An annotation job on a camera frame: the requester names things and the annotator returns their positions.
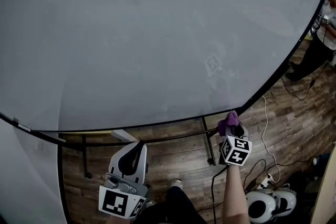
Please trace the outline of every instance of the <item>white sneaker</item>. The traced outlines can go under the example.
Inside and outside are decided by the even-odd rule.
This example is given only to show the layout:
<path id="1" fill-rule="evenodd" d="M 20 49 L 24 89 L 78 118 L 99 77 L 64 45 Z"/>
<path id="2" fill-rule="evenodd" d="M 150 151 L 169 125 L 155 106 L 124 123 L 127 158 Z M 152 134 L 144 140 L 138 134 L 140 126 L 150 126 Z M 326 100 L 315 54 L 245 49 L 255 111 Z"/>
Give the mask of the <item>white sneaker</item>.
<path id="1" fill-rule="evenodd" d="M 180 179 L 174 179 L 173 182 L 171 182 L 170 187 L 178 187 L 183 189 L 183 182 Z"/>
<path id="2" fill-rule="evenodd" d="M 149 208 L 149 207 L 151 207 L 151 206 L 153 206 L 153 205 L 156 205 L 156 201 L 150 200 L 150 201 L 148 201 L 148 202 L 146 203 L 146 208 Z"/>

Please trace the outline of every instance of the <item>white power strip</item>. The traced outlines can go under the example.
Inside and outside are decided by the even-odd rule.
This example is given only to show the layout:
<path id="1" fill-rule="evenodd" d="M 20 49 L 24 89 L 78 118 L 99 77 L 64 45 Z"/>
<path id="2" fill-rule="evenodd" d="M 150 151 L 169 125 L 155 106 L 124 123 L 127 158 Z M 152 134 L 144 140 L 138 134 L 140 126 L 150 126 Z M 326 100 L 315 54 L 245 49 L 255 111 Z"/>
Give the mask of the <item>white power strip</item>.
<path id="1" fill-rule="evenodd" d="M 264 180 L 258 185 L 257 189 L 265 189 L 273 180 L 271 175 L 267 175 Z"/>

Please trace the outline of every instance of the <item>black pants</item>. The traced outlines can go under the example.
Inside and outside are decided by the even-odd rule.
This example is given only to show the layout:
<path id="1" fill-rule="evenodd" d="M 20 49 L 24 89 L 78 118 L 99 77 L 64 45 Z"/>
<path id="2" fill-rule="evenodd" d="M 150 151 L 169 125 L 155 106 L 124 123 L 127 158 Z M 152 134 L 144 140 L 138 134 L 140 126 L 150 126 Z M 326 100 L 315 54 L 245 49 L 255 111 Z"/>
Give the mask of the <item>black pants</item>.
<path id="1" fill-rule="evenodd" d="M 166 202 L 146 208 L 134 224 L 206 224 L 186 194 L 178 187 L 167 191 Z"/>
<path id="2" fill-rule="evenodd" d="M 333 50 L 329 49 L 315 36 L 304 54 L 300 65 L 295 68 L 293 76 L 296 79 L 302 79 L 308 76 L 318 69 L 326 60 L 331 59 L 332 56 Z"/>

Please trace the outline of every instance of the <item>white cable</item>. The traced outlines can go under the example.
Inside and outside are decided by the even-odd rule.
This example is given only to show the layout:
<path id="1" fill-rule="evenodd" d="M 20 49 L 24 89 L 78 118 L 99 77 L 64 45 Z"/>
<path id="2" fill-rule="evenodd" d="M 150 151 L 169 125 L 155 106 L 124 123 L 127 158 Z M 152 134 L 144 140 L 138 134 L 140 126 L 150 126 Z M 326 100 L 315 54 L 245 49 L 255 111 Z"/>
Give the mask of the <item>white cable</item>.
<path id="1" fill-rule="evenodd" d="M 279 178 L 278 178 L 277 181 L 274 181 L 274 179 L 272 180 L 274 183 L 278 183 L 278 182 L 280 181 L 280 178 L 281 178 L 281 171 L 280 171 L 280 168 L 279 168 L 279 166 L 278 166 L 278 164 L 277 164 L 277 159 L 275 158 L 275 156 L 274 156 L 270 151 L 268 151 L 268 148 L 267 148 L 266 143 L 265 143 L 265 141 L 264 141 L 264 134 L 265 134 L 265 132 L 266 132 L 266 128 L 267 128 L 267 125 L 268 125 L 268 118 L 267 118 L 267 114 L 266 114 L 266 98 L 265 98 L 265 97 L 264 97 L 264 100 L 265 100 L 266 126 L 265 126 L 264 131 L 262 132 L 261 140 L 263 141 L 263 143 L 264 143 L 264 145 L 265 145 L 265 149 L 266 149 L 267 153 L 268 153 L 269 155 L 272 155 L 272 157 L 274 158 L 275 166 L 278 168 L 278 171 L 279 171 Z"/>

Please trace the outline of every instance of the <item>human arm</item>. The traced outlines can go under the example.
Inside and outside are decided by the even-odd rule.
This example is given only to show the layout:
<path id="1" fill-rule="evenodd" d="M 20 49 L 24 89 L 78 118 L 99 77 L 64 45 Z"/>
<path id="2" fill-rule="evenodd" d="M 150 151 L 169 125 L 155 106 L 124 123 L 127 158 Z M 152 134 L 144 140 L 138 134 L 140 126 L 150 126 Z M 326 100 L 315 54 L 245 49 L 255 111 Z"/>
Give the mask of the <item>human arm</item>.
<path id="1" fill-rule="evenodd" d="M 322 24 L 322 26 L 334 37 L 336 38 L 336 30 L 331 26 L 327 24 Z"/>
<path id="2" fill-rule="evenodd" d="M 230 165 L 226 172 L 223 202 L 223 224 L 248 224 L 246 196 L 240 178 L 239 166 Z"/>
<path id="3" fill-rule="evenodd" d="M 115 216 L 110 216 L 109 220 L 106 224 L 130 224 L 131 221 L 129 219 L 118 218 Z"/>

